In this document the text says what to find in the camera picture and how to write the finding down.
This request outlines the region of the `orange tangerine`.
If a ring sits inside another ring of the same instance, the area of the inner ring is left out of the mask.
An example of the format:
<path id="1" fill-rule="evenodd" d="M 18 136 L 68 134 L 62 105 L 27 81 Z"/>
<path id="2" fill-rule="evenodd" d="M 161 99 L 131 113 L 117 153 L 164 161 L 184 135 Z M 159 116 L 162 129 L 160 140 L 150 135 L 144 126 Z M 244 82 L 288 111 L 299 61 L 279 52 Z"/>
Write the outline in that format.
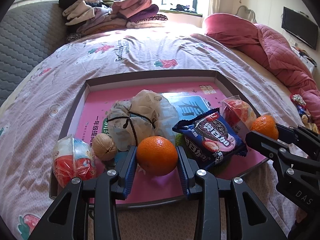
<path id="1" fill-rule="evenodd" d="M 251 131 L 256 131 L 273 140 L 278 140 L 279 138 L 279 132 L 276 126 L 276 122 L 270 115 L 263 115 L 256 118 L 251 126 Z"/>
<path id="2" fill-rule="evenodd" d="M 175 145 L 160 136 L 143 139 L 137 146 L 136 158 L 139 166 L 154 176 L 169 174 L 178 162 Z"/>

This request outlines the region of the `brown walnut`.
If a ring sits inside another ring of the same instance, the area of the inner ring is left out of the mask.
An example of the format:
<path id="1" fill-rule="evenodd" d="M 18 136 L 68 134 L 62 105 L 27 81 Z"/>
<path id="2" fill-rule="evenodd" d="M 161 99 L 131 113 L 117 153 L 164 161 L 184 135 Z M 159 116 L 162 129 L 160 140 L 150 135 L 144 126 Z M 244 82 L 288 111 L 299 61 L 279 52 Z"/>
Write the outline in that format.
<path id="1" fill-rule="evenodd" d="M 117 154 L 116 143 L 105 133 L 99 133 L 94 137 L 92 150 L 94 155 L 101 161 L 109 161 Z"/>

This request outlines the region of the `blue Oreo cookie packet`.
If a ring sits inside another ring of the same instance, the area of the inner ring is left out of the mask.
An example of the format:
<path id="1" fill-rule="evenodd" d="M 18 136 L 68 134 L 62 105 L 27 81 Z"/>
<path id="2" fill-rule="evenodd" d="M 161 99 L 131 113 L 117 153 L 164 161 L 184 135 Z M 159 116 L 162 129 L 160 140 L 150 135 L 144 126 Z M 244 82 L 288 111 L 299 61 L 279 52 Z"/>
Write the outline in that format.
<path id="1" fill-rule="evenodd" d="M 184 136 L 199 168 L 209 170 L 234 155 L 245 157 L 247 146 L 220 114 L 218 108 L 191 120 L 180 120 L 172 130 Z"/>

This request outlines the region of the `small colourful doll toy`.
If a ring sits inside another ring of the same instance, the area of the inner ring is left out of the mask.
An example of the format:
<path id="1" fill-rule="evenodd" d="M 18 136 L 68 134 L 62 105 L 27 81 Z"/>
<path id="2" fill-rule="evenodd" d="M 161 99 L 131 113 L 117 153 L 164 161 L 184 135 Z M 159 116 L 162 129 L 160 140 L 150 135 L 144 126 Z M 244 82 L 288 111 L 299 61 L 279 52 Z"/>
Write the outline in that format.
<path id="1" fill-rule="evenodd" d="M 304 126 L 319 134 L 318 127 L 313 122 L 312 116 L 307 109 L 306 102 L 304 101 L 303 97 L 300 94 L 291 94 L 290 100 L 295 105 Z"/>

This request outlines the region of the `blue white toy egg packet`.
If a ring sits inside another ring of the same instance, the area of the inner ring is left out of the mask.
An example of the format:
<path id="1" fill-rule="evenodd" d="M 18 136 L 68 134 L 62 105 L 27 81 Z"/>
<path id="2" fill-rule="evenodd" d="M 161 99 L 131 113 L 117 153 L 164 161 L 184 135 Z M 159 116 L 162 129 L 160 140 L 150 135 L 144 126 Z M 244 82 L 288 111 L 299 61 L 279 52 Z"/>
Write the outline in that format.
<path id="1" fill-rule="evenodd" d="M 97 175 L 91 146 L 73 135 L 57 141 L 52 159 L 53 173 L 61 187 L 65 187 L 74 177 L 89 180 Z"/>

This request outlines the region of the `red toy egg packet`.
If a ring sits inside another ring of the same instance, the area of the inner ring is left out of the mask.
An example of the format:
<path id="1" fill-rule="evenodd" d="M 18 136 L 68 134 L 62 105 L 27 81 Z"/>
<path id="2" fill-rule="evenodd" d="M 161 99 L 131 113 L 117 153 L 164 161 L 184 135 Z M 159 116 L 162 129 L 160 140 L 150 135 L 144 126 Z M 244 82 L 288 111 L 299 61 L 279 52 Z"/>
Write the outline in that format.
<path id="1" fill-rule="evenodd" d="M 220 113 L 233 131 L 242 138 L 250 131 L 253 122 L 257 119 L 252 107 L 241 100 L 239 95 L 224 99 L 221 102 Z"/>

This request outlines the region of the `pink quilted blanket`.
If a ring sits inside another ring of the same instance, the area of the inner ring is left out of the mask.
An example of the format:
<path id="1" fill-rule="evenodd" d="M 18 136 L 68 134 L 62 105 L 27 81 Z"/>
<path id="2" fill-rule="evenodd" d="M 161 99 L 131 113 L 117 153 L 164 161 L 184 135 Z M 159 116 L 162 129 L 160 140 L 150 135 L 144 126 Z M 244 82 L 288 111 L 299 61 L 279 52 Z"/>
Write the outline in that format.
<path id="1" fill-rule="evenodd" d="M 319 89 L 311 72 L 292 51 L 286 38 L 263 24 L 241 24 L 238 34 L 258 40 L 268 59 L 268 71 L 281 81 L 292 94 L 303 97 L 314 123 L 319 126 Z"/>

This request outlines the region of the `shallow cardboard box tray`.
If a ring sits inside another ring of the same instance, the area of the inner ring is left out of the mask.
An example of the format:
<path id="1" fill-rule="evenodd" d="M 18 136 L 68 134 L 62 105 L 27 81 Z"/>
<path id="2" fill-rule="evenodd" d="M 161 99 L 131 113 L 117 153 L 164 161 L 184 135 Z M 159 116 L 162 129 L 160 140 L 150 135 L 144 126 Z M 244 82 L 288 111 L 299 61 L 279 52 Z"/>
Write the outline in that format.
<path id="1" fill-rule="evenodd" d="M 160 128 L 155 117 L 144 119 L 150 125 L 148 135 L 160 135 L 175 143 L 176 133 L 172 126 L 180 119 L 192 119 L 210 108 L 221 107 L 223 99 L 240 96 L 251 105 L 257 116 L 259 112 L 248 98 L 235 86 L 235 81 L 217 70 L 152 70 L 124 73 L 86 80 L 72 103 L 63 123 L 58 140 L 74 135 L 90 144 L 98 133 L 109 133 L 107 111 L 115 102 L 130 100 L 142 90 L 151 90 L 166 98 L 175 107 L 173 119 Z M 217 177 L 231 179 L 240 177 L 265 163 L 267 158 L 248 148 L 247 156 L 232 156 Z M 182 200 L 183 193 L 175 169 L 170 174 L 155 177 L 144 175 L 137 169 L 131 193 L 126 200 L 117 200 L 120 209 L 153 207 Z"/>

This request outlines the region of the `pink pillow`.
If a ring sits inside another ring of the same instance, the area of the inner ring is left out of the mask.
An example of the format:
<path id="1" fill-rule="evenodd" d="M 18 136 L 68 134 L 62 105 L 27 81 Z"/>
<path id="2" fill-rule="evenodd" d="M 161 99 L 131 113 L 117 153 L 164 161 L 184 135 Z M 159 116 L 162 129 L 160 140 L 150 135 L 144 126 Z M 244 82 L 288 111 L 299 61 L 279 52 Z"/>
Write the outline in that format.
<path id="1" fill-rule="evenodd" d="M 259 45 L 257 27 L 238 16 L 216 13 L 204 20 L 207 36 L 229 48 L 243 45 Z"/>

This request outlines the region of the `white heart shaped chair back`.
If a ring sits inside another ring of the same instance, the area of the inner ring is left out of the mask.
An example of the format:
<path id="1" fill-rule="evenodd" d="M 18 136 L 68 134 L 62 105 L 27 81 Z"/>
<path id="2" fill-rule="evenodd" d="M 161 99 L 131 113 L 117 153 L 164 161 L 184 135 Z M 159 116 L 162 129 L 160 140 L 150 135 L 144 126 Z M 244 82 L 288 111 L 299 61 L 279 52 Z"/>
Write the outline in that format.
<path id="1" fill-rule="evenodd" d="M 235 14 L 236 16 L 248 20 L 252 23 L 257 23 L 255 12 L 252 9 L 248 9 L 245 5 L 241 5 L 238 7 L 238 10 Z"/>

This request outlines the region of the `grey quilted headboard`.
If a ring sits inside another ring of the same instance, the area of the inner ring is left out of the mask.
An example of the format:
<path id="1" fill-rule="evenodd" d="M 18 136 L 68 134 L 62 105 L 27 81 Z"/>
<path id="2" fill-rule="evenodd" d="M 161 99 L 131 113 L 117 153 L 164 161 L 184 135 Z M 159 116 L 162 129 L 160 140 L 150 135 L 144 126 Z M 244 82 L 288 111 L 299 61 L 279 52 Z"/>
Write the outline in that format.
<path id="1" fill-rule="evenodd" d="M 57 2 L 9 10 L 1 21 L 1 103 L 40 62 L 65 44 L 67 30 Z"/>

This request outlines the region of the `pile of folded clothes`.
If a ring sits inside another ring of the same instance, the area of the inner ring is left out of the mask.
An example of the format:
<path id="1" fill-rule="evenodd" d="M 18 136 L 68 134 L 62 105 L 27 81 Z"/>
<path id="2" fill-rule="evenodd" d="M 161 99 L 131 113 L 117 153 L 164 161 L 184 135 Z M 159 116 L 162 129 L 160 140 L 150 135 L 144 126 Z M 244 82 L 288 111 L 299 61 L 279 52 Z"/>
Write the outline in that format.
<path id="1" fill-rule="evenodd" d="M 59 0 L 69 38 L 117 29 L 163 27 L 167 16 L 152 0 Z"/>

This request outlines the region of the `items on window sill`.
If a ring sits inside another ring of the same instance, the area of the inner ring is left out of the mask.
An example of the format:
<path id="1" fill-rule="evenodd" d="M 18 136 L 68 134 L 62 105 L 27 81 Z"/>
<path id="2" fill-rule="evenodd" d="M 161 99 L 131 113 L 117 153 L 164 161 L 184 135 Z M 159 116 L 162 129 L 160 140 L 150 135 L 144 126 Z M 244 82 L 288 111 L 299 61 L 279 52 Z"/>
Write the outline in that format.
<path id="1" fill-rule="evenodd" d="M 182 5 L 182 4 L 177 4 L 176 7 L 171 8 L 170 10 L 192 13 L 192 14 L 197 13 L 194 8 L 190 7 L 189 5 Z"/>

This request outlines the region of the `beige drawstring cloth pouch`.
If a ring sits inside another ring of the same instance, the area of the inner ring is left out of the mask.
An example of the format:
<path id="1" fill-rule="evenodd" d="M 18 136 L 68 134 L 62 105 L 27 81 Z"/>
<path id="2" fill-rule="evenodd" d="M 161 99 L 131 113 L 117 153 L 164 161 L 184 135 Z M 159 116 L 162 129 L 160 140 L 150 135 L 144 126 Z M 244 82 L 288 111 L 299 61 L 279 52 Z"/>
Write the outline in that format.
<path id="1" fill-rule="evenodd" d="M 121 152 L 153 136 L 174 144 L 172 127 L 178 121 L 175 107 L 163 95 L 146 89 L 129 100 L 115 102 L 107 115 L 108 134 Z"/>

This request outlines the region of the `black wall television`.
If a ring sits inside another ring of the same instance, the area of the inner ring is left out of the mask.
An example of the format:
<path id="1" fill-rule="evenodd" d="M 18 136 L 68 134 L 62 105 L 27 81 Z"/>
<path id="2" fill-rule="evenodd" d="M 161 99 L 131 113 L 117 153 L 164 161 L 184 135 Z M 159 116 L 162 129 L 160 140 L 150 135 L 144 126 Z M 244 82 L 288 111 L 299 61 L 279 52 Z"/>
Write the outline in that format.
<path id="1" fill-rule="evenodd" d="M 317 49 L 318 25 L 303 14 L 283 7 L 281 27 L 313 50 Z"/>

